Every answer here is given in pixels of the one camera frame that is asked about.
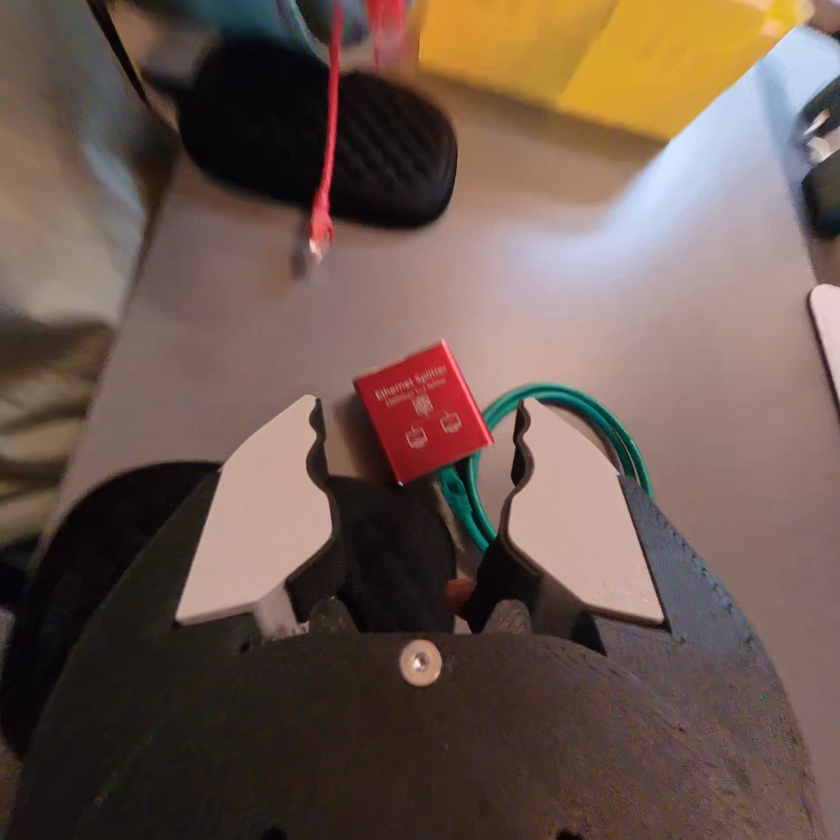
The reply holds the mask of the person's left forearm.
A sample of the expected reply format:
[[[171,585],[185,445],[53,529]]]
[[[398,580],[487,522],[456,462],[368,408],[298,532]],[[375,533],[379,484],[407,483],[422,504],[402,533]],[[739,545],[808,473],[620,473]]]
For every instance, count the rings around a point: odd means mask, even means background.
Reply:
[[[342,15],[342,46],[356,46],[370,33],[363,2],[227,1],[218,2],[215,26],[226,35],[259,35],[301,49],[328,46],[333,12]]]

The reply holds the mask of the grey power adapter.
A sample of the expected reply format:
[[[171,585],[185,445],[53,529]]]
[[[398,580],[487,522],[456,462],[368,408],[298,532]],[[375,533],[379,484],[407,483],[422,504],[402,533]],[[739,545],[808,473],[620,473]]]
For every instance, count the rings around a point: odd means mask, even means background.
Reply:
[[[839,77],[816,92],[804,105],[798,118],[799,134],[804,147],[816,138],[824,138],[839,124]]]
[[[811,168],[802,181],[802,193],[814,235],[839,236],[839,152]]]

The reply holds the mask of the yellow plastic bin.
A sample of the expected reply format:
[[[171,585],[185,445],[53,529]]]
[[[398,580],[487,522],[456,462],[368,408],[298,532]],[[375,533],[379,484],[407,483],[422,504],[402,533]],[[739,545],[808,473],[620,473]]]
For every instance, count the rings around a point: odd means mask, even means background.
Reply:
[[[812,12],[802,1],[425,2],[418,63],[670,141]]]

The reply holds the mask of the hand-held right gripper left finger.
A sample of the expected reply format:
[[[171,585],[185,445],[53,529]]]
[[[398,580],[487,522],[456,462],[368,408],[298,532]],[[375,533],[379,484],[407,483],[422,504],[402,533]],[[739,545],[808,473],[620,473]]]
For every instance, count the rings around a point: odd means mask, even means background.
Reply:
[[[307,630],[342,575],[321,401],[304,395],[224,462],[175,621],[250,615],[265,638]]]

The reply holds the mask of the grey desk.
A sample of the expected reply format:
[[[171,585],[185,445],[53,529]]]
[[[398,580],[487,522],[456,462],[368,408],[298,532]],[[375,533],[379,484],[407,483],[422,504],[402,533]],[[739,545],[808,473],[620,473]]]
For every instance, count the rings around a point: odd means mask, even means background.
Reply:
[[[452,119],[447,213],[336,227],[291,274],[299,215],[181,156],[57,518],[111,475],[222,460],[304,394],[334,473],[379,476],[352,379],[446,340],[481,406],[524,383],[594,396],[658,506],[763,640],[838,836],[838,419],[793,189],[800,109],[838,44],[790,32],[663,148],[425,77]]]

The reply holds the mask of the red ethernet splitter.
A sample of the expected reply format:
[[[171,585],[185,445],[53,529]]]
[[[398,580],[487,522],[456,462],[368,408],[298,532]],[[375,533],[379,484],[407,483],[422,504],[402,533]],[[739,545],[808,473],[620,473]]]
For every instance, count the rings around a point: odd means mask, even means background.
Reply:
[[[353,388],[400,486],[494,443],[443,340],[355,377]]]

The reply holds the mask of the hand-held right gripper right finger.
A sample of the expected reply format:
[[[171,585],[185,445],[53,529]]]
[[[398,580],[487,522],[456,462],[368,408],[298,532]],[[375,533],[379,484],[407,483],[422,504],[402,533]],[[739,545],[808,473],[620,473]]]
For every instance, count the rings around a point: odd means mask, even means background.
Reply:
[[[514,488],[499,543],[533,574],[539,634],[571,636],[584,616],[661,629],[666,614],[624,493],[605,452],[557,410],[520,402]]]

